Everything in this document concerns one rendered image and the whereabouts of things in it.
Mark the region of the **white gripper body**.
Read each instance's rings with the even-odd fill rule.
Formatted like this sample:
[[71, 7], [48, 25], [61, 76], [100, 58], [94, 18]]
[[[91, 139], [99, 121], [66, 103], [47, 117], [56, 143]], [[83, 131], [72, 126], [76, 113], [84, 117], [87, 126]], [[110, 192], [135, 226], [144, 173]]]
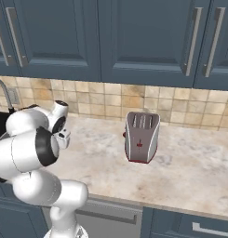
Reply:
[[68, 148], [69, 144], [70, 144], [70, 138], [62, 138], [62, 137], [58, 137], [58, 142], [59, 142], [59, 146], [62, 150], [65, 150]]

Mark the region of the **black sink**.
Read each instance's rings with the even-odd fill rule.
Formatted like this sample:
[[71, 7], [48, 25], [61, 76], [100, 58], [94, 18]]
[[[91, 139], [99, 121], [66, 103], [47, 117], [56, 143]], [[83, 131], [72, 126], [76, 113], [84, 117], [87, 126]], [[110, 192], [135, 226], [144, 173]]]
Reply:
[[9, 138], [9, 135], [6, 130], [6, 121], [8, 117], [8, 112], [0, 112], [0, 140]]

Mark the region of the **grey and red toaster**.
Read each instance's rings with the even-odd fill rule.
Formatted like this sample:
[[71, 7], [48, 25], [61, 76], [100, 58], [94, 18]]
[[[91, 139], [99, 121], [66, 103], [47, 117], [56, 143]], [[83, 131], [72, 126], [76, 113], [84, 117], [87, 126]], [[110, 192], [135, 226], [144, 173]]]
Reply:
[[130, 162], [149, 164], [157, 151], [160, 115], [129, 112], [126, 116], [125, 153]]

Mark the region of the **grey curved tap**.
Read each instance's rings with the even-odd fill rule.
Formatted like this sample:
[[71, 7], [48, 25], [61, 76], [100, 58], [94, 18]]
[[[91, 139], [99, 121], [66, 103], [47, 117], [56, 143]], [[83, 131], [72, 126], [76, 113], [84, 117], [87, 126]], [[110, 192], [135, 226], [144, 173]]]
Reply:
[[2, 80], [0, 80], [0, 86], [2, 87], [2, 89], [4, 91], [4, 94], [5, 94], [5, 98], [6, 98], [6, 101], [7, 101], [7, 107], [8, 107], [9, 114], [12, 114], [12, 113], [15, 112], [15, 109], [12, 106], [10, 97], [8, 95], [7, 87], [6, 87], [6, 85], [4, 84], [4, 82]]

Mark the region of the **blue base cupboard door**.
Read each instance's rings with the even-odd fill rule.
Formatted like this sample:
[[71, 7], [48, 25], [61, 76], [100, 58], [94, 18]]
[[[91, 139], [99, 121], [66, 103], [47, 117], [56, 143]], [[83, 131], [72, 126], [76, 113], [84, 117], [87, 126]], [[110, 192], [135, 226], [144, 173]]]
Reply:
[[0, 183], [0, 238], [43, 238], [48, 231], [42, 209], [17, 199], [8, 183]]

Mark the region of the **grey dishwasher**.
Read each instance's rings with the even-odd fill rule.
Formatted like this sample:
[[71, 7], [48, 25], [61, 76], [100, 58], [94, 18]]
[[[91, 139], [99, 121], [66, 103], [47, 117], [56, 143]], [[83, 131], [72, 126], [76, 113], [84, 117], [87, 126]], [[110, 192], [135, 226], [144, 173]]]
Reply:
[[104, 218], [93, 218], [76, 213], [77, 221], [85, 228], [89, 238], [141, 237], [141, 206], [126, 205], [118, 202], [89, 198], [87, 203], [77, 210], [102, 213], [104, 215], [119, 216], [123, 218], [133, 218], [134, 215], [137, 216], [137, 224], [129, 224]]

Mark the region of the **blue drawer front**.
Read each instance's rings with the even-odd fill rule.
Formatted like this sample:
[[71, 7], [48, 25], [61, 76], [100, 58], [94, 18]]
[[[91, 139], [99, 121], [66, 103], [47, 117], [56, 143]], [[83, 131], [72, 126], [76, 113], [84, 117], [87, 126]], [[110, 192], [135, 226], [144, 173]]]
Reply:
[[202, 228], [228, 232], [228, 221], [144, 207], [140, 238], [227, 238], [193, 231], [192, 223]]

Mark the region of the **grey wall socket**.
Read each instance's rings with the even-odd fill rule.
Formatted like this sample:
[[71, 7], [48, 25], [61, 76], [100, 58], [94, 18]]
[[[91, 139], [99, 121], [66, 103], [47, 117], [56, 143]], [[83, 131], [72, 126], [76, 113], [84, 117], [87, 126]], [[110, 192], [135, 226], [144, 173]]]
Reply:
[[8, 91], [8, 95], [10, 97], [11, 103], [12, 104], [19, 104], [20, 100], [19, 100], [19, 96], [18, 96], [18, 92], [17, 92], [16, 88], [15, 87], [9, 87], [7, 89], [7, 91]]

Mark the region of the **blue wall cupboard door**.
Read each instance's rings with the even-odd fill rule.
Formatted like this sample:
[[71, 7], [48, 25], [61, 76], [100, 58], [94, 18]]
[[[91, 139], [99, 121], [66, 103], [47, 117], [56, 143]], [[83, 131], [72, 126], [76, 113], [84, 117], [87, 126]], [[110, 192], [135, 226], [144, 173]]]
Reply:
[[1, 10], [1, 30], [4, 39], [4, 43], [7, 49], [8, 57], [10, 58], [10, 65], [6, 66], [2, 50], [0, 47], [0, 75], [4, 76], [20, 76], [20, 69], [17, 62], [16, 53], [13, 48], [12, 40], [7, 27], [7, 18], [5, 16], [2, 0], [0, 0], [0, 10]]
[[[210, 0], [98, 0], [101, 80], [191, 88]], [[196, 7], [201, 20], [189, 76]]]
[[99, 82], [101, 79], [97, 0], [2, 0], [17, 13], [22, 54], [20, 77]]
[[[215, 32], [215, 10], [225, 7], [221, 32], [216, 47], [209, 78], [205, 77], [205, 65]], [[194, 88], [228, 91], [228, 0], [210, 0], [207, 22], [195, 72]]]

